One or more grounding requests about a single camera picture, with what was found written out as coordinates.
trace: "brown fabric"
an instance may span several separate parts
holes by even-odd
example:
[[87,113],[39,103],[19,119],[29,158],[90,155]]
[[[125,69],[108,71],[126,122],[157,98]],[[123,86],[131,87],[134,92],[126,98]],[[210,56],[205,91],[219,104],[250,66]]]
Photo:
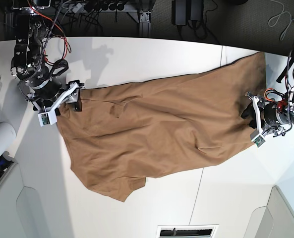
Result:
[[83,90],[60,108],[71,169],[90,190],[125,201],[179,171],[218,165],[252,145],[245,92],[265,86],[263,53],[211,72]]

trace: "white table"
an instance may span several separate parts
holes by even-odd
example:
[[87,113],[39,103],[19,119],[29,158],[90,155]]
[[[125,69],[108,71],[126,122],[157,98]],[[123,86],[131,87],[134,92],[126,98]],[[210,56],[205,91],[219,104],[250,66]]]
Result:
[[[209,44],[134,39],[69,38],[67,81],[87,88],[200,73],[254,51]],[[242,238],[251,213],[267,204],[272,186],[294,161],[294,130],[260,149],[251,147],[225,163],[148,178],[125,203],[87,190],[70,170],[70,157],[55,125],[40,127],[9,72],[14,41],[0,42],[0,121],[17,131],[8,152],[19,163],[25,186],[39,192],[53,238],[153,238],[158,225],[219,224],[215,238]],[[52,39],[49,60],[60,58],[63,42]],[[269,83],[286,58],[266,55]]]

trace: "brown cloth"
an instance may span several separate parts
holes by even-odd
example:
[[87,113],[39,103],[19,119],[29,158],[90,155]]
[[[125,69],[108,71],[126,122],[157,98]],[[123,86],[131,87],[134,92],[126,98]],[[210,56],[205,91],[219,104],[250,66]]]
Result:
[[145,178],[218,165],[252,145],[245,93],[265,86],[263,53],[211,72],[81,92],[60,108],[71,169],[90,190],[125,201]]

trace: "air vent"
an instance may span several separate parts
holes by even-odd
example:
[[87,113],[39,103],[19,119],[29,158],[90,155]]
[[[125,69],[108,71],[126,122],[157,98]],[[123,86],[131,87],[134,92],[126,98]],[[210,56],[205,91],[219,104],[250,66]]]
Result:
[[156,238],[214,238],[218,225],[158,226]]

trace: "gray floor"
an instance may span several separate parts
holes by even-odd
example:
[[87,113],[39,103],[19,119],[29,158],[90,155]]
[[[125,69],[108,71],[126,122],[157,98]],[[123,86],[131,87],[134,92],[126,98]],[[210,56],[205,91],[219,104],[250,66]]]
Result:
[[[215,0],[218,9],[207,14],[207,25],[222,45],[254,49],[280,55],[287,55],[293,47],[294,23],[291,24],[283,41],[279,40],[281,32],[289,23],[289,15],[283,14],[275,27],[268,26],[270,17],[280,13],[282,6],[270,0],[249,0],[246,4],[231,6],[224,0]],[[294,0],[278,0],[285,5],[294,18]],[[172,0],[157,0],[152,13],[152,38],[180,40],[176,26],[171,24]],[[214,8],[211,0],[204,0],[205,10]],[[0,11],[0,41],[4,40],[2,12]],[[114,13],[103,13],[99,16],[106,36],[137,37],[137,24],[126,14],[118,13],[115,22]],[[94,36],[95,27],[84,32],[85,23],[76,25],[72,31],[66,29],[69,36]],[[182,37],[186,41],[197,41],[192,30],[182,28]],[[215,44],[209,35],[202,42]]]

